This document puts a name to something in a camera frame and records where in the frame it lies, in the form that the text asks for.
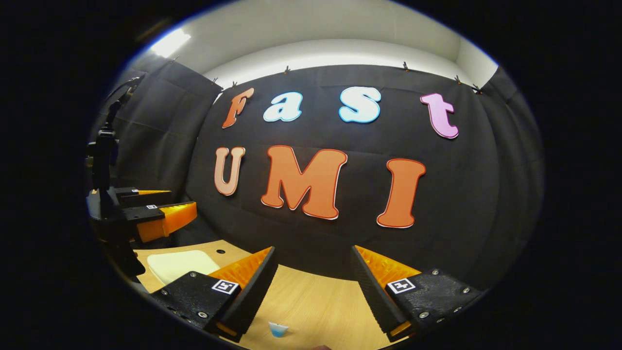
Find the white wall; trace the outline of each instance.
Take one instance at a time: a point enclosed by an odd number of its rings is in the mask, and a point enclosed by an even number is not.
[[[460,38],[460,51],[456,63],[471,78],[471,81],[479,87],[484,86],[498,67],[498,64],[493,59],[463,37]]]
[[[291,70],[324,65],[368,64],[420,70],[471,84],[471,78],[455,62],[437,55],[387,42],[373,40],[333,39],[310,40],[261,50],[225,63],[203,75],[228,88],[276,73],[287,66]]]
[[[200,73],[307,40],[375,40],[451,61],[460,50],[456,32],[390,0],[239,0],[191,18],[182,28],[192,37],[174,55]]]

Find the light blue letter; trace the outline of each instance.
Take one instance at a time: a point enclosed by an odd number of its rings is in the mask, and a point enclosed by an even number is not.
[[[302,95],[297,92],[286,92],[272,99],[272,106],[264,112],[265,121],[292,121],[300,116]]]
[[[375,88],[347,88],[340,99],[347,106],[339,108],[339,116],[346,123],[371,123],[380,115],[380,106],[376,103],[380,101],[380,92]]]

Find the ceiling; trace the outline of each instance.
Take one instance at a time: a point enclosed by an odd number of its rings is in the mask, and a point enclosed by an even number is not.
[[[182,25],[192,37],[172,56],[204,74],[244,55],[318,39],[366,39],[430,52],[452,62],[460,36],[388,0],[239,0]]]

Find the ceiling light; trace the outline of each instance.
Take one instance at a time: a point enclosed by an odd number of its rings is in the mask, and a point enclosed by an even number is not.
[[[156,42],[152,47],[157,55],[168,57],[175,50],[179,49],[184,42],[190,39],[190,35],[184,33],[181,29],[177,29],[176,31],[172,31],[168,33],[165,37],[161,38],[160,41]]]

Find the pink letter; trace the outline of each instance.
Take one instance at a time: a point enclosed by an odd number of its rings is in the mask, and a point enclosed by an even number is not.
[[[430,123],[437,134],[444,138],[456,138],[458,136],[458,128],[449,125],[447,112],[453,113],[453,106],[443,101],[443,96],[438,93],[421,96],[421,103],[428,105],[430,111]]]

